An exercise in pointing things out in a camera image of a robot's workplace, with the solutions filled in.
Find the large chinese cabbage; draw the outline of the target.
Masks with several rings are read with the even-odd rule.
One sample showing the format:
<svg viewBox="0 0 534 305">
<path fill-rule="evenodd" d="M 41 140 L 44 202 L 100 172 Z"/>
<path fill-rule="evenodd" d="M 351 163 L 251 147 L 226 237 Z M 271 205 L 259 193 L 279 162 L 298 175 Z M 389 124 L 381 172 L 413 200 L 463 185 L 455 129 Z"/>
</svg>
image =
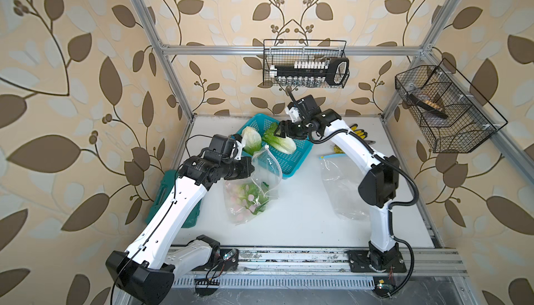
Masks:
<svg viewBox="0 0 534 305">
<path fill-rule="evenodd" d="M 281 153 L 291 155 L 296 149 L 296 143 L 292 138 L 289 137 L 278 137 L 275 135 L 276 130 L 278 129 L 277 123 L 272 123 L 269 128 L 265 131 L 262 136 L 262 141 L 265 142 L 270 147 L 278 150 Z"/>
</svg>

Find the pink dotted zipper bag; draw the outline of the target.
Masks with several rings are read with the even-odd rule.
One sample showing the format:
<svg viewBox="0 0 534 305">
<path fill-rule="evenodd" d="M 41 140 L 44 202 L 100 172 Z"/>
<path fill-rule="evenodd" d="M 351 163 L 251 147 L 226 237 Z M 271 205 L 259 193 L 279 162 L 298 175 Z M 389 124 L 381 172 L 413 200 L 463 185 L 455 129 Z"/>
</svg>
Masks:
<svg viewBox="0 0 534 305">
<path fill-rule="evenodd" d="M 282 169 L 270 147 L 266 145 L 255 152 L 251 161 L 254 171 L 249 178 L 224 184 L 225 207 L 233 224 L 245 224 L 256 218 L 279 197 Z"/>
</svg>

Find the small chinese cabbage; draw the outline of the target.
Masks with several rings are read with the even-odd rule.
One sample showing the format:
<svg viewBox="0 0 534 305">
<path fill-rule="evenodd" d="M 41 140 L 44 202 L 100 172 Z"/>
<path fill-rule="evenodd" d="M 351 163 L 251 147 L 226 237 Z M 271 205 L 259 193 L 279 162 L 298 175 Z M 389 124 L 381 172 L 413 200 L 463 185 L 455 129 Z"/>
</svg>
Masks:
<svg viewBox="0 0 534 305">
<path fill-rule="evenodd" d="M 253 156 L 254 153 L 262 149 L 261 135 L 253 127 L 245 127 L 242 130 L 241 136 L 246 141 L 244 151 L 249 155 Z"/>
</svg>

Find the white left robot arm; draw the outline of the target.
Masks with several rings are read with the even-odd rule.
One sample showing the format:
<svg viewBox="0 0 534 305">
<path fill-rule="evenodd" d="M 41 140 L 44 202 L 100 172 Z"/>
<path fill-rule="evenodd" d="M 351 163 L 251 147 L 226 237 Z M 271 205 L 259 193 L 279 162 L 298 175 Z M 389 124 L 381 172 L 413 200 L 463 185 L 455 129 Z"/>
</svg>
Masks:
<svg viewBox="0 0 534 305">
<path fill-rule="evenodd" d="M 251 176 L 252 158 L 242 155 L 246 144 L 238 134 L 214 135 L 207 148 L 182 163 L 169 195 L 139 237 L 126 251 L 109 255 L 106 267 L 114 288 L 143 304 L 160 304 L 176 277 L 199 267 L 222 270 L 227 261 L 236 261 L 236 249 L 221 253 L 220 243 L 205 235 L 178 250 L 174 263 L 165 260 L 187 217 L 214 183 Z"/>
</svg>

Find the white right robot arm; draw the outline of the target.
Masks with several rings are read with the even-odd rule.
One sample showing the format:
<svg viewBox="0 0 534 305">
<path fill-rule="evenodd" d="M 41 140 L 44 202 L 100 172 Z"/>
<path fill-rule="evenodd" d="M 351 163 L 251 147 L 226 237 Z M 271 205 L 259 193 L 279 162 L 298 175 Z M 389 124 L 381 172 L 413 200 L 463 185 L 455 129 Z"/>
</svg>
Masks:
<svg viewBox="0 0 534 305">
<path fill-rule="evenodd" d="M 370 266 L 376 271 L 385 270 L 399 257 L 399 243 L 403 242 L 394 235 L 392 209 L 396 206 L 414 206 L 419 200 L 417 185 L 400 168 L 395 156 L 387 157 L 370 147 L 334 110 L 300 110 L 291 104 L 285 112 L 290 119 L 279 123 L 276 135 L 308 139 L 313 144 L 331 140 L 360 168 L 364 177 L 358 192 L 370 206 Z M 410 201 L 394 200 L 400 176 L 412 187 L 413 198 Z"/>
</svg>

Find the clear blue-zip zipper bag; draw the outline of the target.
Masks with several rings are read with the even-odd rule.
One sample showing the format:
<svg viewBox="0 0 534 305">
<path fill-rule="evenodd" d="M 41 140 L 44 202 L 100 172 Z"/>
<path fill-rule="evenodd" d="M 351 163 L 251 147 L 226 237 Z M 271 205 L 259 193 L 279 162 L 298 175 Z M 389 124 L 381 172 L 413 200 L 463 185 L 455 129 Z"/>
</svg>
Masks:
<svg viewBox="0 0 534 305">
<path fill-rule="evenodd" d="M 334 213 L 342 220 L 369 221 L 369 205 L 358 187 L 364 178 L 359 167 L 345 154 L 321 156 L 321 180 Z"/>
</svg>

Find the teal perforated plastic basket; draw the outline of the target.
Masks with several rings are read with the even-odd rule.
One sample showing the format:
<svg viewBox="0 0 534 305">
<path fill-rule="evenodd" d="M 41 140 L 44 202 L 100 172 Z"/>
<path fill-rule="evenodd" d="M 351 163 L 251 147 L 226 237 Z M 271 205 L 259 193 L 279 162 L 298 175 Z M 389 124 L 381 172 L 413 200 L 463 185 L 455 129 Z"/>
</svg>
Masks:
<svg viewBox="0 0 534 305">
<path fill-rule="evenodd" d="M 283 178 L 292 177 L 306 157 L 312 150 L 313 144 L 308 140 L 297 140 L 293 138 L 281 138 L 275 136 L 275 129 L 279 121 L 265 114 L 256 114 L 249 119 L 238 131 L 237 134 L 243 137 L 246 128 L 252 128 L 260 138 L 256 139 L 252 146 L 269 146 L 270 152 L 276 158 L 282 170 Z"/>
</svg>

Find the yellow black work glove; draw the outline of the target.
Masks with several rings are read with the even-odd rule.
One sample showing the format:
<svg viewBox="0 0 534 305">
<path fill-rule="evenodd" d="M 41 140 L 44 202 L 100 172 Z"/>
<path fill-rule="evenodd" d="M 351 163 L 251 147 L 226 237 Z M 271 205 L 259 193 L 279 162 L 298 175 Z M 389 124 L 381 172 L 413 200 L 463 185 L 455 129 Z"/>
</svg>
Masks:
<svg viewBox="0 0 534 305">
<path fill-rule="evenodd" d="M 364 129 L 359 128 L 357 124 L 350 125 L 350 129 L 362 139 L 366 139 L 368 136 L 368 132 L 366 132 Z M 337 145 L 334 145 L 333 151 L 336 154 L 344 153 L 344 151 Z"/>
</svg>

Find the black socket wrench set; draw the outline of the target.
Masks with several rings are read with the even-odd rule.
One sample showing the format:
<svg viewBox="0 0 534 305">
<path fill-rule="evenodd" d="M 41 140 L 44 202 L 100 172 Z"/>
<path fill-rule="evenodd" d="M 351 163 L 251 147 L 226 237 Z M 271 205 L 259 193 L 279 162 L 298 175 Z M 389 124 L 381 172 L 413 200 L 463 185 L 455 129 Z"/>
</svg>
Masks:
<svg viewBox="0 0 534 305">
<path fill-rule="evenodd" d="M 267 78 L 282 87 L 343 88 L 350 76 L 347 57 L 326 57 L 322 61 L 271 64 Z"/>
</svg>

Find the dark tool in basket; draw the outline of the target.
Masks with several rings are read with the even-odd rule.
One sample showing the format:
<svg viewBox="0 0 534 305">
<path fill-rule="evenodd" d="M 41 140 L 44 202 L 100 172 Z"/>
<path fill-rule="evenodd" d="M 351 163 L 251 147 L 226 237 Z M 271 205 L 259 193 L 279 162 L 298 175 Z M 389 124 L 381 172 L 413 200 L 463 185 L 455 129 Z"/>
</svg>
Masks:
<svg viewBox="0 0 534 305">
<path fill-rule="evenodd" d="M 422 114 L 425 117 L 428 117 L 430 119 L 448 119 L 448 114 L 445 113 L 443 107 L 439 106 L 438 104 L 422 98 L 418 94 L 410 93 L 408 95 L 408 98 L 410 99 L 411 103 L 415 106 L 417 106 Z"/>
</svg>

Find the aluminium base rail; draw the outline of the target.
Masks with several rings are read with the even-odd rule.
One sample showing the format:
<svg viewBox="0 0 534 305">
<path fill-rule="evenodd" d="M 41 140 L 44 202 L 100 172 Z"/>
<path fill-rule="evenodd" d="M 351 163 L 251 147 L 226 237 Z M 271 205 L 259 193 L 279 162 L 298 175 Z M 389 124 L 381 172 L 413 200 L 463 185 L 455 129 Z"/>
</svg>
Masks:
<svg viewBox="0 0 534 305">
<path fill-rule="evenodd" d="M 357 290 L 399 285 L 396 267 L 376 272 L 359 266 L 346 248 L 241 247 L 237 262 L 216 272 L 200 268 L 175 277 L 173 288 Z"/>
</svg>

